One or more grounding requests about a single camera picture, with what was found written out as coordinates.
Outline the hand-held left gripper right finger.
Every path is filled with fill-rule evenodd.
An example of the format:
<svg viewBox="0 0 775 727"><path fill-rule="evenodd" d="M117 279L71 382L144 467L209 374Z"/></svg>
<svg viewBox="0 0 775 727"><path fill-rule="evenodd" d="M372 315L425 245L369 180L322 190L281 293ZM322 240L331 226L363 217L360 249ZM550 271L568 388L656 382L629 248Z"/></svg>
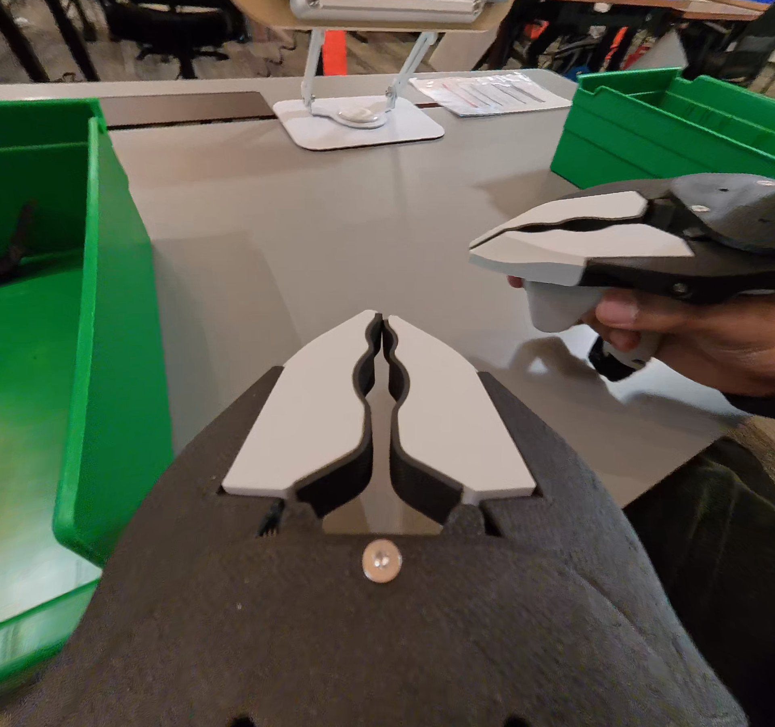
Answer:
<svg viewBox="0 0 775 727"><path fill-rule="evenodd" d="M459 505L527 498L536 481L470 362L396 315L386 319L393 490L443 525Z"/></svg>

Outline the orange safety cone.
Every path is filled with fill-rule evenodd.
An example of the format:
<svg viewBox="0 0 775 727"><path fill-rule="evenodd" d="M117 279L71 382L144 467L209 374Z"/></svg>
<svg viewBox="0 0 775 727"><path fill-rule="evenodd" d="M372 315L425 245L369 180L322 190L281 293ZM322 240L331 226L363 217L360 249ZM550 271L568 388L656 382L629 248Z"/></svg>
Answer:
<svg viewBox="0 0 775 727"><path fill-rule="evenodd" d="M348 75L346 38L346 31L329 30L324 33L318 71L320 75Z"/></svg>

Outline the person's right forearm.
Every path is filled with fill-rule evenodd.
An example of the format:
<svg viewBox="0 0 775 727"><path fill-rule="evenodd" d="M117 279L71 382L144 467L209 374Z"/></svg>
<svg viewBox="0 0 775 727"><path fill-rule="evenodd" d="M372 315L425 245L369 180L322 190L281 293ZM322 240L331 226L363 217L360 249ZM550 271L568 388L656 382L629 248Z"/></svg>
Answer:
<svg viewBox="0 0 775 727"><path fill-rule="evenodd" d="M751 416L774 420L774 394L767 396L750 396L723 393L722 395L733 407L741 412L748 413Z"/></svg>

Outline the laminated printed sheet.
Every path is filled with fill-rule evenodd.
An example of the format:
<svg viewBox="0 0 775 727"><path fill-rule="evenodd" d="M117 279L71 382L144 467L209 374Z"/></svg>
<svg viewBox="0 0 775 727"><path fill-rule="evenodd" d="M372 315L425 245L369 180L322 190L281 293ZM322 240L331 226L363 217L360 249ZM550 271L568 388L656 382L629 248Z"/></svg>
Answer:
<svg viewBox="0 0 775 727"><path fill-rule="evenodd" d="M439 107L461 118L560 111L572 105L571 100L520 72L413 78L411 84Z"/></svg>

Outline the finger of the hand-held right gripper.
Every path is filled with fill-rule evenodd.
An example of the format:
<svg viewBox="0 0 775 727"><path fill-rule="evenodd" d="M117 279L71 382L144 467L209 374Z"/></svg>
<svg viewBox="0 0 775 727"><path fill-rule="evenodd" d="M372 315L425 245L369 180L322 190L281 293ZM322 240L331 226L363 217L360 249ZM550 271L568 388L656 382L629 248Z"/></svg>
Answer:
<svg viewBox="0 0 775 727"><path fill-rule="evenodd" d="M590 224L624 224L644 216L648 200L636 191L607 192L594 196L557 199L526 210L484 233L492 238L507 231L551 229L586 230Z"/></svg>
<svg viewBox="0 0 775 727"><path fill-rule="evenodd" d="M573 287L596 259L693 257L683 239L644 224L592 231L505 231L470 249L469 262L527 282Z"/></svg>

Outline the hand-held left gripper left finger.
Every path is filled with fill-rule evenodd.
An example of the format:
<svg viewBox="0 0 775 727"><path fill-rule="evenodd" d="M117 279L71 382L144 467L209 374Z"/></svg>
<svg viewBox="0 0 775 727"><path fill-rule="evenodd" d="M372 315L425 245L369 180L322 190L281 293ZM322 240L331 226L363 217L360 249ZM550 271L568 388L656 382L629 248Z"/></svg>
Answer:
<svg viewBox="0 0 775 727"><path fill-rule="evenodd" d="M222 481L229 495L304 502L319 518L355 499L373 468L371 309L318 336L282 367Z"/></svg>

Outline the black metal table frame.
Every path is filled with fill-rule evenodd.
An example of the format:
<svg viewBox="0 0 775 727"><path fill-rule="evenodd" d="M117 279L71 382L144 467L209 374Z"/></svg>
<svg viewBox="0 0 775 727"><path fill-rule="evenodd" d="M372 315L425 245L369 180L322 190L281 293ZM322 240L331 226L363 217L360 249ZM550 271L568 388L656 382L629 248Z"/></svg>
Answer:
<svg viewBox="0 0 775 727"><path fill-rule="evenodd" d="M33 43L24 33L8 1L2 0L1 5L2 53L7 53L13 58L28 81L50 82L52 78L39 55L36 54ZM79 0L69 0L67 6L62 0L42 1L82 79L98 82L100 77L86 45L88 38L95 38L94 25L83 11Z"/></svg>

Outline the green plastic bin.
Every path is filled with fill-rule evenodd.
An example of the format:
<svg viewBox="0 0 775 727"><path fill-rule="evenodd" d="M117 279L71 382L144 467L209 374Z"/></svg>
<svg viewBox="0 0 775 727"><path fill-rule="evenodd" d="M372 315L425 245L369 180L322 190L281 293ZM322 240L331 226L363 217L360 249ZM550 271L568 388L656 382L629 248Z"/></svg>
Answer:
<svg viewBox="0 0 775 727"><path fill-rule="evenodd" d="M95 99L2 102L2 690L173 457L153 250Z"/></svg>
<svg viewBox="0 0 775 727"><path fill-rule="evenodd" d="M696 173L774 177L774 100L678 68L581 75L550 170L577 189Z"/></svg>

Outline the person's dark green pants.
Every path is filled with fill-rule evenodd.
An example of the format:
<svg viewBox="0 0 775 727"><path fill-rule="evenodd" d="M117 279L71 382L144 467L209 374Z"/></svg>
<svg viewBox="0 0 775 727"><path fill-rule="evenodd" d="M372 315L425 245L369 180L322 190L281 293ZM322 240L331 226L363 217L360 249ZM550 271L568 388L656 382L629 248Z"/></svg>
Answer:
<svg viewBox="0 0 775 727"><path fill-rule="evenodd" d="M721 438L625 515L673 609L751 725L774 725L774 489Z"/></svg>

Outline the black office chair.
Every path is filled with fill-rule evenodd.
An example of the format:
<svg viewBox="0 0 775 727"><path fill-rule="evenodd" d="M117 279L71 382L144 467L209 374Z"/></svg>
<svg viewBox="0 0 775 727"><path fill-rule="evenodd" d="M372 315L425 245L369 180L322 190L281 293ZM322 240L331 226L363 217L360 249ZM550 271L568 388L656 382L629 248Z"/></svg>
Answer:
<svg viewBox="0 0 775 727"><path fill-rule="evenodd" d="M197 78L197 58L227 61L223 46L245 34L244 19L227 9L182 11L110 0L103 1L102 9L112 40L135 44L138 62L149 57L176 61L177 79Z"/></svg>

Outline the person's right hand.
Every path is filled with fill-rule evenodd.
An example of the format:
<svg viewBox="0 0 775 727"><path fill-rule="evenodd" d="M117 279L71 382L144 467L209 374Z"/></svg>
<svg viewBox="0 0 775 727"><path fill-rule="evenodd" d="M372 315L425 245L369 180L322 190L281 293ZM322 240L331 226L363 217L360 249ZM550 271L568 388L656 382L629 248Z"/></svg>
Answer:
<svg viewBox="0 0 775 727"><path fill-rule="evenodd" d="M644 333L661 334L655 358L729 397L773 399L774 296L741 295L692 305L615 288L578 321L620 351Z"/></svg>

